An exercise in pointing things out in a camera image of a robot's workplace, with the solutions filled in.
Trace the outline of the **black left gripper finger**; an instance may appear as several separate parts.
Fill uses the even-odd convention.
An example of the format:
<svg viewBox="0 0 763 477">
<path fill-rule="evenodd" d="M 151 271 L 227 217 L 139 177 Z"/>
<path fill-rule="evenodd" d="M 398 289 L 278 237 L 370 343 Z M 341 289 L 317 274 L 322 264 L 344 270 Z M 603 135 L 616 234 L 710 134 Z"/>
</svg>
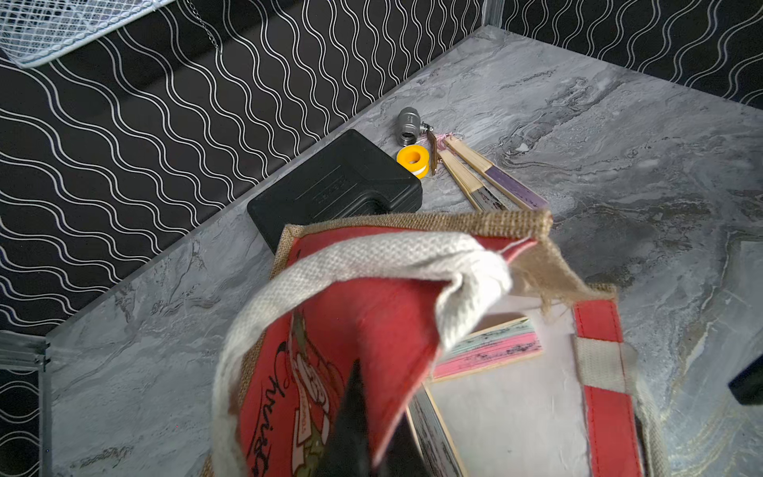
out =
<svg viewBox="0 0 763 477">
<path fill-rule="evenodd" d="M 365 389 L 360 361 L 355 361 L 335 429 L 327 440 L 316 476 L 428 476 L 406 419 L 397 425 L 381 463 L 371 459 Z"/>
</svg>

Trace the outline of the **bamboo fan floral white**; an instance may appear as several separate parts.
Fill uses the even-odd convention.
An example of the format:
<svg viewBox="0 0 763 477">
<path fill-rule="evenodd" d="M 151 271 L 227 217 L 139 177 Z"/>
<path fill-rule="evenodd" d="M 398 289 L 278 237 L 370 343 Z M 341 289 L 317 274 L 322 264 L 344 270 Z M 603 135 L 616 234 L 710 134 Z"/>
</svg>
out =
<svg viewBox="0 0 763 477">
<path fill-rule="evenodd" d="M 439 150 L 440 161 L 472 206 L 478 211 L 508 211 L 504 205 L 453 153 Z"/>
</svg>

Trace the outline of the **red jute tote bag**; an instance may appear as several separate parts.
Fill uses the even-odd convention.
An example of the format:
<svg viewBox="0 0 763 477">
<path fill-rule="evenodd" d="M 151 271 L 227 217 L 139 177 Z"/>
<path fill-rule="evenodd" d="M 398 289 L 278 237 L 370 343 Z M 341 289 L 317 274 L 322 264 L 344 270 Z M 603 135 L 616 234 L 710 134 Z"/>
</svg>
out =
<svg viewBox="0 0 763 477">
<path fill-rule="evenodd" d="M 666 476 L 616 289 L 547 212 L 289 225 L 216 369 L 206 476 Z"/>
</svg>

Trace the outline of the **bamboo fan pink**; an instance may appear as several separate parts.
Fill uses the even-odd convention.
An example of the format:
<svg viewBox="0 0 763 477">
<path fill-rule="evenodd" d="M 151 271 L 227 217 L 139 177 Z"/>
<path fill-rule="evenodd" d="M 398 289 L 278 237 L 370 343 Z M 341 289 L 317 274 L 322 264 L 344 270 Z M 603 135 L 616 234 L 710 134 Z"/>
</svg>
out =
<svg viewBox="0 0 763 477">
<path fill-rule="evenodd" d="M 433 382 L 460 378 L 544 352 L 536 329 L 526 316 L 476 331 L 437 362 Z"/>
</svg>

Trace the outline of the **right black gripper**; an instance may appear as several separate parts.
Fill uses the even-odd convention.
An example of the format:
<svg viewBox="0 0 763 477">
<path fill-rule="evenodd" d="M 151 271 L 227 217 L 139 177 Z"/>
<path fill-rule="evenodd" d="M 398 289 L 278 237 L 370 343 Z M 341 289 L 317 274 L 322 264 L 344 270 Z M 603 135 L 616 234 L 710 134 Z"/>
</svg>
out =
<svg viewBox="0 0 763 477">
<path fill-rule="evenodd" d="M 741 405 L 763 405 L 763 356 L 731 380 L 728 388 Z"/>
</svg>

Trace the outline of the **bamboo fan purple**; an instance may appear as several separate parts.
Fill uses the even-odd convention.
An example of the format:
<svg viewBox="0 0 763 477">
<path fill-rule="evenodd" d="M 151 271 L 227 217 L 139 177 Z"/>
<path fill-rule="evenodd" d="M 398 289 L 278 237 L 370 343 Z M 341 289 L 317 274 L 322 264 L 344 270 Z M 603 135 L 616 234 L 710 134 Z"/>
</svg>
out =
<svg viewBox="0 0 763 477">
<path fill-rule="evenodd" d="M 486 180 L 518 207 L 529 211 L 548 210 L 546 199 L 452 134 L 439 139 L 437 149 L 453 153 L 481 182 Z"/>
</svg>

